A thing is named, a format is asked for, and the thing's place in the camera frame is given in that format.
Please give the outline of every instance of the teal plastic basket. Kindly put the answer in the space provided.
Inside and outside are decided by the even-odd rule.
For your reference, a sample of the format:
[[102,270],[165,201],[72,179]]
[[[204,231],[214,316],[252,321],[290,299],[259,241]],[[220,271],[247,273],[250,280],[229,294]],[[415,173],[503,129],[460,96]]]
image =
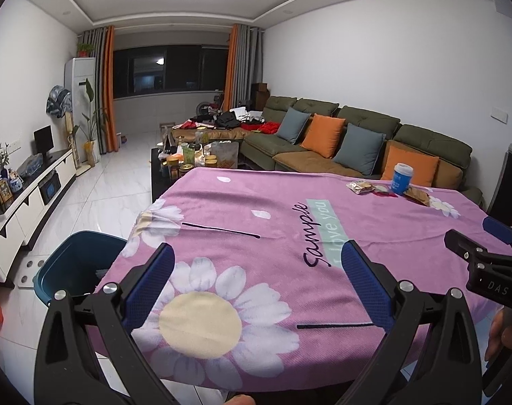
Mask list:
[[33,278],[34,292],[44,304],[65,289],[71,296],[95,291],[99,269],[109,269],[126,240],[96,232],[74,233],[44,263]]

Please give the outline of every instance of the green sofa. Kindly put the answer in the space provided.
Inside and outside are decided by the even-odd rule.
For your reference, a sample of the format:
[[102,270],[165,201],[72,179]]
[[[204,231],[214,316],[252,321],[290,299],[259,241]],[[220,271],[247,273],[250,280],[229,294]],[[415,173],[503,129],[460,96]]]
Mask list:
[[[335,116],[346,119],[370,131],[385,134],[386,143],[375,166],[376,175],[364,177],[360,172],[335,163],[332,159],[307,151],[300,144],[291,144],[276,135],[252,133],[244,138],[241,154],[264,170],[297,171],[305,173],[333,173],[345,177],[380,179],[387,154],[392,146],[409,152],[420,152],[439,157],[440,162],[432,186],[461,191],[476,204],[481,205],[482,193],[476,187],[464,186],[465,174],[470,166],[472,149],[467,144],[413,125],[401,125],[400,119],[374,111],[308,99],[270,97],[263,110],[267,121],[281,123],[289,107],[311,114]],[[342,139],[346,135],[344,127]]]

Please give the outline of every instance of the wall outlet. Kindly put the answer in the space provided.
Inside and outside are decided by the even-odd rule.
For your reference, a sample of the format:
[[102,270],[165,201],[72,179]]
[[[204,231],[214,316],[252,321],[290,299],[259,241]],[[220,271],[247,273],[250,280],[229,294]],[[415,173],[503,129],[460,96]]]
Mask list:
[[8,145],[8,154],[12,154],[13,152],[16,152],[18,149],[22,148],[22,143],[17,139],[16,141],[13,141]]
[[490,114],[490,117],[495,118],[498,121],[501,121],[502,123],[505,123],[507,125],[507,121],[509,120],[508,113],[504,113],[501,109],[493,108],[492,114]]

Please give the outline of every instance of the orange curtain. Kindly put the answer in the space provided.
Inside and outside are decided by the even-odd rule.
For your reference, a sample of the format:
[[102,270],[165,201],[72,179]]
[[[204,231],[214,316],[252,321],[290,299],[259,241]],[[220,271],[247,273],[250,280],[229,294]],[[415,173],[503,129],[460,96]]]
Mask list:
[[109,26],[106,33],[106,41],[104,46],[104,74],[103,74],[103,105],[106,108],[106,150],[108,152],[117,152],[119,150],[119,142],[117,140],[117,132],[115,129],[115,113],[113,110],[113,38],[115,36],[115,28]]
[[224,105],[223,111],[229,111],[232,107],[233,76],[235,73],[235,59],[237,57],[237,35],[239,25],[234,24],[230,33],[230,53],[228,54],[228,69],[225,75]]

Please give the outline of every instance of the dark window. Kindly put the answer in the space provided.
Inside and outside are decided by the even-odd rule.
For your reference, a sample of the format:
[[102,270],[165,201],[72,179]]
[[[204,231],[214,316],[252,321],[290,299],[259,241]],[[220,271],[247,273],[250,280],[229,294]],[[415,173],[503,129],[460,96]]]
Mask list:
[[173,91],[223,91],[228,49],[160,46],[118,50],[113,59],[115,98]]

